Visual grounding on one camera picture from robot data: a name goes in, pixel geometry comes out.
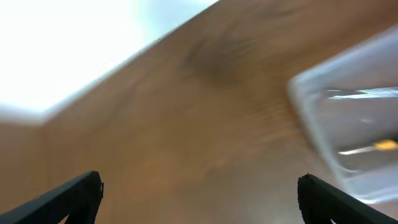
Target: white wall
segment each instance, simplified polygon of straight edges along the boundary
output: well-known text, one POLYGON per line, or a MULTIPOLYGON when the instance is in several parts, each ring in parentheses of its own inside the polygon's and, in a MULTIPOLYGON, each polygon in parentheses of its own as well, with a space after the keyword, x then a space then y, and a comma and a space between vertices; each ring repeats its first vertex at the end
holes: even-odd
POLYGON ((216 1, 0 1, 0 120, 42 119, 216 1))

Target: transparent plastic box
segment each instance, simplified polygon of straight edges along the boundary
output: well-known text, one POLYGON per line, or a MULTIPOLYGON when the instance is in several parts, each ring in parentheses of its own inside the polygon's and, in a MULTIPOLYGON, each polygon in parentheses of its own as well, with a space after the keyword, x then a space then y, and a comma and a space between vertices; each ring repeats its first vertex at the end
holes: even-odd
POLYGON ((365 203, 398 198, 398 150, 339 152, 398 139, 396 86, 398 26, 298 74, 289 83, 292 102, 320 155, 343 190, 365 203), (391 91, 369 98, 334 97, 378 88, 391 91))

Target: wooden surface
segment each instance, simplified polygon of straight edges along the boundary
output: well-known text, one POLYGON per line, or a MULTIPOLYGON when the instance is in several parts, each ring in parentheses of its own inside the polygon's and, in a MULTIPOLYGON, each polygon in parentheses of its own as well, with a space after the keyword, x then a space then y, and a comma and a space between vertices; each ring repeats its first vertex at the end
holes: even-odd
POLYGON ((45 168, 29 175, 45 170, 45 190, 98 170, 98 223, 302 223, 297 178, 334 181, 287 82, 397 11, 395 0, 221 0, 42 127, 45 162, 32 161, 45 168))

